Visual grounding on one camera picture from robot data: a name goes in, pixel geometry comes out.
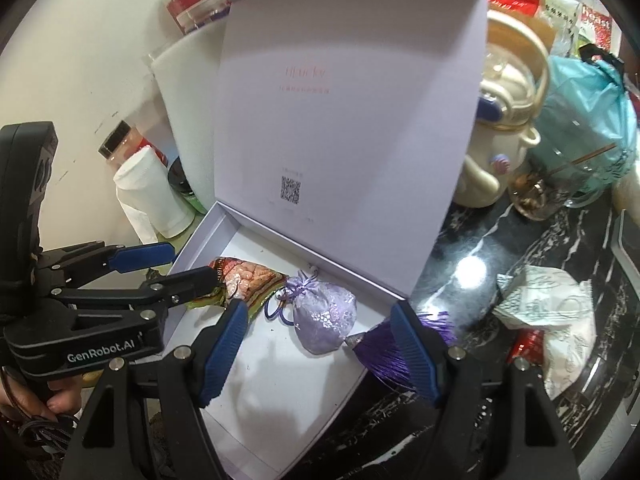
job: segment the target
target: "cable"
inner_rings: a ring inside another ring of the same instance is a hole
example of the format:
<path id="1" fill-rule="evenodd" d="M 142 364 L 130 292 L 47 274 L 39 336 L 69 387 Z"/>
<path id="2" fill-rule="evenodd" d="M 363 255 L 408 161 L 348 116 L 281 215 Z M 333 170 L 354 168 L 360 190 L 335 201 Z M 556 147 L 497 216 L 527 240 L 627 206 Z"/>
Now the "cable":
<path id="1" fill-rule="evenodd" d="M 73 427 L 74 425 L 77 426 L 79 424 L 79 420 L 73 415 L 65 414 L 57 415 L 57 422 L 42 416 L 29 416 L 15 399 L 4 368 L 0 368 L 0 382 L 2 383 L 2 387 L 6 392 L 9 402 L 26 421 L 18 430 L 18 436 L 25 440 L 29 439 L 30 442 L 34 442 L 39 446 L 49 446 L 57 453 L 65 454 L 66 449 L 71 442 Z M 63 420 L 70 422 L 70 428 L 61 424 L 61 421 Z"/>

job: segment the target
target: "black marble countertop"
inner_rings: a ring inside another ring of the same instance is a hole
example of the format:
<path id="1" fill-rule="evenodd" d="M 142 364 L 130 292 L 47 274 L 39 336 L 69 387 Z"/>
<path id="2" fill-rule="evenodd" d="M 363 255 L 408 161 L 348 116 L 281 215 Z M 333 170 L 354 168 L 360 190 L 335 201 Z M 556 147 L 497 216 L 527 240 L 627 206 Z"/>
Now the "black marble countertop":
<path id="1" fill-rule="evenodd" d="M 640 361 L 638 297 L 610 250 L 611 195 L 546 222 L 521 216 L 507 196 L 491 208 L 452 205 L 411 303 L 449 312 L 458 343 L 504 362 L 515 332 L 489 312 L 496 274 L 526 264 L 559 267 L 591 280 L 597 338 L 580 378 L 554 403 L 580 463 L 619 406 Z M 287 480 L 408 478 L 428 448 L 438 412 L 414 392 L 367 374 L 326 433 Z"/>

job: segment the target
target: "purple sachet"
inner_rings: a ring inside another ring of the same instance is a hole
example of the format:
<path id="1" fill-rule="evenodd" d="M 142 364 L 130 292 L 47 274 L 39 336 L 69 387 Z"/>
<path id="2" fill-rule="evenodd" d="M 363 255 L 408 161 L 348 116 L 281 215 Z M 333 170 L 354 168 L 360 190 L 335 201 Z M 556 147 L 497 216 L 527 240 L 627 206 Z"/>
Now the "purple sachet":
<path id="1" fill-rule="evenodd" d="M 340 348 L 356 321 L 356 298 L 346 288 L 321 282 L 301 270 L 287 278 L 279 299 L 293 304 L 293 323 L 302 346 L 312 354 Z"/>

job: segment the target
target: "glass jar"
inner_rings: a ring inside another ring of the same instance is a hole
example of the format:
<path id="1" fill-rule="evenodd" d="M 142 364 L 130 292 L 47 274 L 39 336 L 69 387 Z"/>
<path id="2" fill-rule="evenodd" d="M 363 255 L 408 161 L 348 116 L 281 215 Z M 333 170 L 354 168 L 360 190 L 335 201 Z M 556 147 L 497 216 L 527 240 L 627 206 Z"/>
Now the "glass jar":
<path id="1" fill-rule="evenodd" d="M 548 139 L 542 139 L 510 175 L 508 193 L 521 215 L 542 221 L 571 205 L 576 192 L 589 179 L 597 178 L 588 161 L 572 164 Z"/>
<path id="2" fill-rule="evenodd" d="M 160 161 L 167 165 L 166 155 L 146 140 L 137 128 L 132 128 L 125 121 L 121 121 L 104 139 L 98 152 L 107 159 L 107 164 L 117 171 L 125 160 L 145 146 L 151 146 Z"/>

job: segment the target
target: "spice jar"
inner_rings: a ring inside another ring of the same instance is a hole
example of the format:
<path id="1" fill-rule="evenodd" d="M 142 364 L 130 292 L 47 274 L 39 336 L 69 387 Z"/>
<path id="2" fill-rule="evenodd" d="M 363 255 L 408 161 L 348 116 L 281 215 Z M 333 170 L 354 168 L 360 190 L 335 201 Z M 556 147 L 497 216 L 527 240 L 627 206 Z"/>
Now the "spice jar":
<path id="1" fill-rule="evenodd" d="M 176 158 L 174 163 L 169 168 L 169 174 L 167 176 L 169 180 L 169 186 L 174 188 L 180 195 L 198 212 L 203 215 L 207 214 L 207 210 L 198 200 L 193 189 L 189 185 L 189 181 L 187 181 L 187 177 L 182 170 L 182 163 L 180 162 L 180 157 Z"/>
<path id="2" fill-rule="evenodd" d="M 188 34 L 205 23 L 226 16 L 230 5 L 228 0 L 161 1 L 183 34 Z"/>
<path id="3" fill-rule="evenodd" d="M 107 159 L 107 163 L 114 170 L 117 170 L 125 160 L 145 146 L 151 146 L 160 162 L 167 165 L 166 155 L 146 140 L 137 128 L 132 128 L 125 121 L 120 121 L 120 124 L 104 139 L 98 152 Z"/>

